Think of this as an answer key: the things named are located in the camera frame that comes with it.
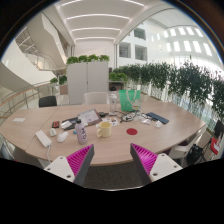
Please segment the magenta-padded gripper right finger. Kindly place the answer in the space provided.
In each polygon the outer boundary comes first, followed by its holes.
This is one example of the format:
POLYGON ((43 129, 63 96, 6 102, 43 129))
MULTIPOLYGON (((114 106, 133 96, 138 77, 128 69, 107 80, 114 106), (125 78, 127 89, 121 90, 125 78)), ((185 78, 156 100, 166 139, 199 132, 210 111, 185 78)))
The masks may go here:
POLYGON ((130 144, 130 153, 144 185, 182 169, 167 154, 159 155, 137 144, 130 144))

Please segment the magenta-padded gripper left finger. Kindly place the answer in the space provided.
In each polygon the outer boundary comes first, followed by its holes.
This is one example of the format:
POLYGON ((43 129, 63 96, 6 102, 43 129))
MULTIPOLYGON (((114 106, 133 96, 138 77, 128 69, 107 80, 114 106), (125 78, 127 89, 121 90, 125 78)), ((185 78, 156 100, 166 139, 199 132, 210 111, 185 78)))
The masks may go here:
POLYGON ((91 144, 67 157, 57 157, 45 171, 82 186, 93 156, 94 145, 91 144))

